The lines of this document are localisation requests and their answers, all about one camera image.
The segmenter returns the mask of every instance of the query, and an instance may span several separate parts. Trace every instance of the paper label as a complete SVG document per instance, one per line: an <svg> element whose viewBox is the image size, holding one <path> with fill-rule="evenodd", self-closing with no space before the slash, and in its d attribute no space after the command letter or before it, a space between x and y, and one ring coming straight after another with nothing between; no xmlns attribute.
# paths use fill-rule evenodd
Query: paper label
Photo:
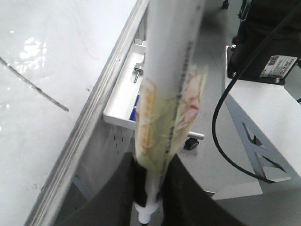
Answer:
<svg viewBox="0 0 301 226"><path fill-rule="evenodd" d="M290 71L291 67L296 63L297 59L297 57L293 56L271 56L260 77L279 77L280 79L283 79Z"/></svg>

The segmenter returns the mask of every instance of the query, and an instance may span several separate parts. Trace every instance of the glossy surface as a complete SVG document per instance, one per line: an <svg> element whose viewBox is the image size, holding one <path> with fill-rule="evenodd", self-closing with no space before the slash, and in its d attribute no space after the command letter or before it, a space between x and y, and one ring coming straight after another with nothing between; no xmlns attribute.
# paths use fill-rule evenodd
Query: glossy surface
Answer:
<svg viewBox="0 0 301 226"><path fill-rule="evenodd" d="M24 224L134 3L2 4L0 225Z"/></svg>

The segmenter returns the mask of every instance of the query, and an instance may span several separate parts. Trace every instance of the gray floor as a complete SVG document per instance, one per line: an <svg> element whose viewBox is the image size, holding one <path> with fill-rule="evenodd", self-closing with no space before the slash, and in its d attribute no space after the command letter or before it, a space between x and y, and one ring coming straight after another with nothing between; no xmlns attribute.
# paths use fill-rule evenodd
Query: gray floor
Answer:
<svg viewBox="0 0 301 226"><path fill-rule="evenodd" d="M221 9L222 0L207 1L193 59L198 66L204 67L207 65L209 67L209 75L201 100L201 110L192 128L192 131L204 133L205 139L200 141L197 150L191 152L182 150L179 152L184 165L200 186L204 190L213 192L218 192L228 185L254 181L251 177L233 168L220 156L211 136L212 115L221 96L224 48L225 45L231 44L233 36L237 33L239 26L237 14L241 2L241 0L231 0L229 9L223 10ZM300 84L301 78L296 75L287 80L287 90L296 98L301 98L301 92L298 92ZM238 165L247 170L252 170L225 105L222 107L217 121L217 135L227 155ZM71 189L71 192L74 192L73 197L78 196L76 189ZM64 208L74 209L74 204L63 206L62 211L67 214L69 211L64 210ZM162 210L159 209L154 214L150 226L158 226L161 219ZM131 225L139 225L136 211L133 211Z"/></svg>

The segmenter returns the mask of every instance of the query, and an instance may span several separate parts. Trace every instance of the label sticker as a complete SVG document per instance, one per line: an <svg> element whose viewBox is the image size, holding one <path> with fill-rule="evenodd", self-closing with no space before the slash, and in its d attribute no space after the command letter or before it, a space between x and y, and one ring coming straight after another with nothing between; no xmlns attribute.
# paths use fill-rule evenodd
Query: label sticker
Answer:
<svg viewBox="0 0 301 226"><path fill-rule="evenodd" d="M297 57L293 56L271 56L260 77L279 77L280 79L283 79L290 71L291 67L296 63L297 59Z"/></svg>

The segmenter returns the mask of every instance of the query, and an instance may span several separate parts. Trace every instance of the white table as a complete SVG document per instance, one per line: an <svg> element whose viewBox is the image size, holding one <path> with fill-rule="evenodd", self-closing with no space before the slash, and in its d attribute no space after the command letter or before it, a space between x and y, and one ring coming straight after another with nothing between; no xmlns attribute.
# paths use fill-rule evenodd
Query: white table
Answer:
<svg viewBox="0 0 301 226"><path fill-rule="evenodd" d="M61 106L0 65L1 226L53 223L147 5L135 3L3 1L0 57Z"/></svg>

